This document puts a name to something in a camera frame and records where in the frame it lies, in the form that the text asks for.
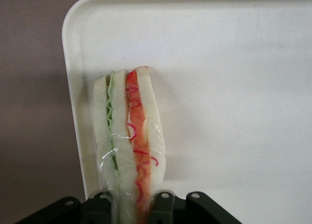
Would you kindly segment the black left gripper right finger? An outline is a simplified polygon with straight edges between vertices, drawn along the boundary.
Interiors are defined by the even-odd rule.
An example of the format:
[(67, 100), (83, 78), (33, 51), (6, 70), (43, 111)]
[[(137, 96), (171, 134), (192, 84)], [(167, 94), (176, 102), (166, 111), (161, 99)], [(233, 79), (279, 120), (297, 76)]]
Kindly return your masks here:
[(161, 190), (154, 196), (150, 223), (239, 224), (240, 221), (203, 192), (190, 192), (181, 199), (170, 190)]

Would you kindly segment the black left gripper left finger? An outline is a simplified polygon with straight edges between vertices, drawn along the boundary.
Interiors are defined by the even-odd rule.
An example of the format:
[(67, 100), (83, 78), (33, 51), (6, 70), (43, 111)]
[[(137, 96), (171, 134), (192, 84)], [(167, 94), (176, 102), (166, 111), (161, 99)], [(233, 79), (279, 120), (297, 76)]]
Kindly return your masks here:
[(85, 202), (68, 196), (21, 219), (19, 224), (110, 224), (113, 214), (110, 192), (93, 192)]

